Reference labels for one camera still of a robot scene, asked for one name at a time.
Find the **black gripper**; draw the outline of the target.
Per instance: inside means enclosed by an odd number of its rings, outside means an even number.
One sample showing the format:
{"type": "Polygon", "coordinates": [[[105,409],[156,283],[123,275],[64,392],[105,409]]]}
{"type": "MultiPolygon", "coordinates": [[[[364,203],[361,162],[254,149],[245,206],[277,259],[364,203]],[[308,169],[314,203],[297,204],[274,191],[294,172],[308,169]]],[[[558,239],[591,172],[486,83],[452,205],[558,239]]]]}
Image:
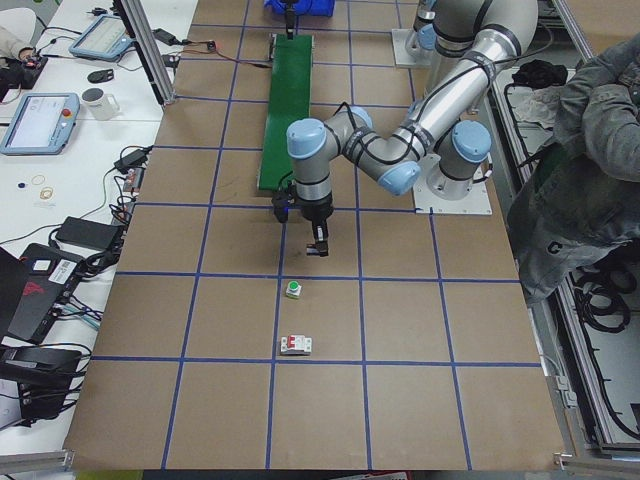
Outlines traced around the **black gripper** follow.
{"type": "Polygon", "coordinates": [[[327,257],[329,255],[329,231],[325,222],[334,212],[333,198],[319,200],[298,199],[302,216],[312,222],[314,241],[306,246],[307,256],[327,257]]]}
{"type": "Polygon", "coordinates": [[[283,0],[283,12],[285,19],[285,31],[288,39],[293,39],[295,34],[295,26],[296,26],[296,8],[295,5],[298,3],[298,0],[283,0]]]}

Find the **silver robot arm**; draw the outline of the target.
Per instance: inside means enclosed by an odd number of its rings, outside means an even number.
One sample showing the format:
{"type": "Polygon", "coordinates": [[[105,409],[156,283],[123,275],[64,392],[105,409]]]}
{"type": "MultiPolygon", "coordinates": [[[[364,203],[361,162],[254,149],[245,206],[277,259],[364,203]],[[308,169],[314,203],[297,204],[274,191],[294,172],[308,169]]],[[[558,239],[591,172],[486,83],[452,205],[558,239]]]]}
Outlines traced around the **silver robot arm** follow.
{"type": "MultiPolygon", "coordinates": [[[[408,29],[393,29],[392,47],[395,64],[400,67],[427,67],[435,51],[437,34],[434,20],[435,1],[419,1],[413,24],[408,29]]],[[[270,8],[285,20],[286,35],[292,39],[296,18],[303,15],[331,17],[334,1],[264,1],[263,6],[270,8]]]]}
{"type": "Polygon", "coordinates": [[[534,1],[421,1],[410,41],[420,31],[434,42],[431,85],[387,138],[373,128],[367,112],[344,103],[325,121],[305,118],[286,131],[293,184],[288,195],[312,225],[310,256],[329,253],[327,220],[333,212],[330,163],[343,156],[394,196],[408,192],[430,153],[441,160],[442,182],[432,191],[452,198],[457,183],[470,185],[490,148],[484,127],[462,120],[488,90],[497,73],[527,51],[534,37],[534,1]]]}

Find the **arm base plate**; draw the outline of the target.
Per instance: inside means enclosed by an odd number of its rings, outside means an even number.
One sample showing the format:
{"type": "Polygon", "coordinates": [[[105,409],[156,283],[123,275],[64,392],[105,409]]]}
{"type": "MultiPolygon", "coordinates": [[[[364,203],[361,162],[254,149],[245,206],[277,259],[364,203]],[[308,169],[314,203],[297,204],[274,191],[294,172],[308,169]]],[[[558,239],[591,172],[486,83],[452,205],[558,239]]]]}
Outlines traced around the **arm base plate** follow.
{"type": "Polygon", "coordinates": [[[392,46],[395,64],[404,68],[427,68],[435,52],[436,34],[430,26],[418,31],[393,29],[392,46]]]}
{"type": "Polygon", "coordinates": [[[440,157],[428,154],[418,162],[421,173],[412,187],[414,209],[418,214],[490,216],[492,208],[482,165],[476,164],[474,176],[452,180],[440,171],[440,157]]]}

